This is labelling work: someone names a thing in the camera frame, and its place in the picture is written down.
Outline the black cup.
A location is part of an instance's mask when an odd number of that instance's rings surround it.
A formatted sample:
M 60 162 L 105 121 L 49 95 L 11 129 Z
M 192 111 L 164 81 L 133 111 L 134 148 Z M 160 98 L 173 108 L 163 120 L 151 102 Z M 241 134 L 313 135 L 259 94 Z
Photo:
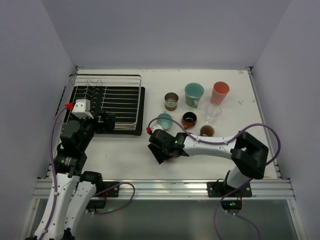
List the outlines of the black cup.
M 213 137 L 215 135 L 215 129 L 210 125 L 203 125 L 200 128 L 200 136 Z

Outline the large green mug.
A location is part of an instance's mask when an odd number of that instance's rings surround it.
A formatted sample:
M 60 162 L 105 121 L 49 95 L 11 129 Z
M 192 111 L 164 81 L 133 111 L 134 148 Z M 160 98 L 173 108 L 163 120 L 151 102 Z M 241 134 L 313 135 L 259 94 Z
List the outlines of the large green mug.
M 184 88 L 186 105 L 192 108 L 197 108 L 204 93 L 205 90 L 201 84 L 196 82 L 188 83 Z

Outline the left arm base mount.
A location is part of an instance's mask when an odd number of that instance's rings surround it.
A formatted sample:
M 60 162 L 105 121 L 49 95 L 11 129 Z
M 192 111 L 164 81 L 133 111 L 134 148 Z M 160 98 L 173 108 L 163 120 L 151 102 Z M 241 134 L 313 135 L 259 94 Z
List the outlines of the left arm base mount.
M 119 182 L 118 181 L 102 181 L 98 184 L 96 194 L 94 197 L 100 198 L 117 198 L 119 196 Z

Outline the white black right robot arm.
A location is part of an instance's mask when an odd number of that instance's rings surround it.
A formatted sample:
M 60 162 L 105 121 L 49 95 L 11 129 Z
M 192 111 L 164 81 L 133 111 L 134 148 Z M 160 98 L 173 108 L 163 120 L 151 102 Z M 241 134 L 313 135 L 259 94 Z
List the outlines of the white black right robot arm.
M 234 138 L 214 138 L 189 132 L 179 132 L 173 136 L 156 129 L 150 135 L 148 148 L 159 164 L 190 156 L 231 160 L 235 167 L 227 173 L 224 182 L 231 189 L 237 189 L 253 179 L 263 179 L 269 154 L 269 148 L 246 131 L 239 132 Z

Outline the orange white-ringed cup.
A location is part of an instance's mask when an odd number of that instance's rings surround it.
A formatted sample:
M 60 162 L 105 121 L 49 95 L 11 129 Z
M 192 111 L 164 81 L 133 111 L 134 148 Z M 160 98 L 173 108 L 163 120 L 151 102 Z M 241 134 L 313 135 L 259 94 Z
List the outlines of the orange white-ringed cup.
M 185 130 L 193 128 L 197 124 L 197 115 L 194 112 L 186 112 L 181 118 L 183 128 Z

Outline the pink plastic cup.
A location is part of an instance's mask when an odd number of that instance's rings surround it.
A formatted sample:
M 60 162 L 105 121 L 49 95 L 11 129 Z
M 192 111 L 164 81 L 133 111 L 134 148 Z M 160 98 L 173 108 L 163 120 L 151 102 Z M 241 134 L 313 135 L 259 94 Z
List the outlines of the pink plastic cup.
M 227 83 L 223 81 L 216 82 L 212 88 L 210 102 L 212 104 L 220 105 L 229 93 L 229 91 L 230 87 Z

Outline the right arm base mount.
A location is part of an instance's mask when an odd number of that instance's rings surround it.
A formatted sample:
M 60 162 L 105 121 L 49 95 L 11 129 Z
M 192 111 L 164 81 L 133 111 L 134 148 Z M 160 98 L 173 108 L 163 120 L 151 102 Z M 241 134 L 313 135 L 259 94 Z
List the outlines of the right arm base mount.
M 248 181 L 242 183 L 240 187 L 232 187 L 227 185 L 227 176 L 216 181 L 208 181 L 206 183 L 207 195 L 209 198 L 250 198 L 253 196 L 251 185 Z

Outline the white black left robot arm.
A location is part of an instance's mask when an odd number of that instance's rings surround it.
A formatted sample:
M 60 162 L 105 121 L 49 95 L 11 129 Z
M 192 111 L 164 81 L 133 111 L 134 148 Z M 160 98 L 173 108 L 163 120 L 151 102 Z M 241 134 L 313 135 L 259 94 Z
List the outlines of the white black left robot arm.
M 115 113 L 73 119 L 62 126 L 52 159 L 53 182 L 42 219 L 32 240 L 73 240 L 91 198 L 103 186 L 99 172 L 83 171 L 85 153 L 95 133 L 115 128 Z

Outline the small green cup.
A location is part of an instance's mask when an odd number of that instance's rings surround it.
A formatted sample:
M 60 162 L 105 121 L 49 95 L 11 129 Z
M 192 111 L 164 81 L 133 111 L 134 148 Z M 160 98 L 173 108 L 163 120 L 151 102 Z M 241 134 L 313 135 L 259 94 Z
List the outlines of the small green cup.
M 157 116 L 157 124 L 160 125 L 164 131 L 169 130 L 173 126 L 172 122 L 173 117 L 164 111 L 163 113 Z

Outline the clear glass cup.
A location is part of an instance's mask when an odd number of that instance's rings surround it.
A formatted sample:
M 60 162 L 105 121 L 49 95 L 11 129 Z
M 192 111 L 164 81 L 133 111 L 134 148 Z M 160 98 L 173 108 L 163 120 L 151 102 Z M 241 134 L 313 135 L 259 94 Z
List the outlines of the clear glass cup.
M 208 124 L 213 124 L 216 122 L 221 113 L 222 109 L 219 105 L 210 103 L 205 107 L 204 120 Z

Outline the white brown cup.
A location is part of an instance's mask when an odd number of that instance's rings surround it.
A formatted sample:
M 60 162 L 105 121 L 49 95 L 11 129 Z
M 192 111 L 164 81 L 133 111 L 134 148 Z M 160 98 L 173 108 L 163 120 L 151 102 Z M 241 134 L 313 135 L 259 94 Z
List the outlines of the white brown cup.
M 164 96 L 165 108 L 168 111 L 174 111 L 177 109 L 179 96 L 174 92 L 169 92 Z

